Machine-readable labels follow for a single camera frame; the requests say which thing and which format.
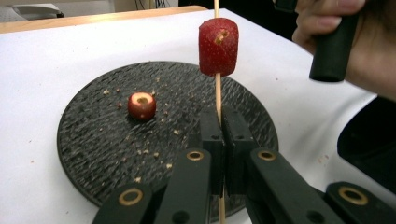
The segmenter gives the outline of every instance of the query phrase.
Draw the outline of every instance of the black round plate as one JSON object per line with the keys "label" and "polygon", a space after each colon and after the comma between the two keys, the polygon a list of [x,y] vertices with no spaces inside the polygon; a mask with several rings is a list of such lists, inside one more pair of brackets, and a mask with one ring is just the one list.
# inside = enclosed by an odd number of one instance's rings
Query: black round plate
{"label": "black round plate", "polygon": [[[262,147],[278,148],[274,123],[259,100],[223,77],[222,104],[238,110]],[[128,97],[152,92],[154,119],[128,115]],[[134,182],[153,185],[172,174],[178,153],[197,133],[200,111],[215,106],[215,80],[189,63],[148,62],[108,72],[85,86],[64,111],[58,129],[58,153],[76,188],[100,206],[113,189]],[[218,204],[212,200],[212,220]],[[244,207],[243,197],[226,199],[227,215]]]}

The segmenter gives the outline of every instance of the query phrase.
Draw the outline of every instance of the strawberry piece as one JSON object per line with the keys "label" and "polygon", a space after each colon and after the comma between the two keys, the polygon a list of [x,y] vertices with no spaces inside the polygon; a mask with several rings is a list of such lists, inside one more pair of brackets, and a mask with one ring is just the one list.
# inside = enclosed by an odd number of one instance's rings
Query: strawberry piece
{"label": "strawberry piece", "polygon": [[222,77],[235,70],[239,32],[234,21],[215,18],[199,27],[199,67],[203,74]]}

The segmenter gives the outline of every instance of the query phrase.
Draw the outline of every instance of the finger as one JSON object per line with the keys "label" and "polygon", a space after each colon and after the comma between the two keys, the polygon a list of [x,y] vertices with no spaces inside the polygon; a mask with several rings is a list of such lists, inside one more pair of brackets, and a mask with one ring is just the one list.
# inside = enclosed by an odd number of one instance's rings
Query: finger
{"label": "finger", "polygon": [[300,14],[303,10],[312,6],[316,1],[318,0],[298,0],[295,8],[295,12]]}
{"label": "finger", "polygon": [[352,15],[360,11],[365,2],[365,0],[319,0],[312,4],[311,12],[317,15]]}
{"label": "finger", "polygon": [[305,12],[297,18],[297,29],[292,40],[307,51],[314,53],[317,35],[333,32],[341,22],[341,17],[315,16]]}
{"label": "finger", "polygon": [[310,52],[311,54],[315,53],[315,48],[317,45],[317,41],[315,38],[312,38],[311,35],[307,35],[302,32],[301,29],[297,28],[292,36],[292,41],[298,44],[300,47]]}
{"label": "finger", "polygon": [[297,17],[297,26],[308,35],[326,35],[334,31],[341,22],[337,16],[317,16],[308,12]]}

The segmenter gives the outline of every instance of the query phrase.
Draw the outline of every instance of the black handle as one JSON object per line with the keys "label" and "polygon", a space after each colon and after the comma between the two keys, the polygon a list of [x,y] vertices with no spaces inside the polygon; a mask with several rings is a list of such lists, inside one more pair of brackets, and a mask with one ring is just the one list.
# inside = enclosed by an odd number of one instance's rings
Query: black handle
{"label": "black handle", "polygon": [[359,14],[343,17],[338,28],[318,38],[309,78],[323,82],[343,81]]}

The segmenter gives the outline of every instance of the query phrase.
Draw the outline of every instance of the cored food piece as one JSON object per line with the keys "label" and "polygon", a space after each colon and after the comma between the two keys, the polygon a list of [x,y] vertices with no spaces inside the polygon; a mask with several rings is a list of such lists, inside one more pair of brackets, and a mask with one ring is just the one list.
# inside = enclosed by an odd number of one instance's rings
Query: cored food piece
{"label": "cored food piece", "polygon": [[152,119],[156,108],[155,99],[150,93],[136,92],[128,98],[128,112],[134,119]]}
{"label": "cored food piece", "polygon": [[235,70],[239,32],[234,21],[215,18],[199,27],[199,67],[203,74],[222,77]]}

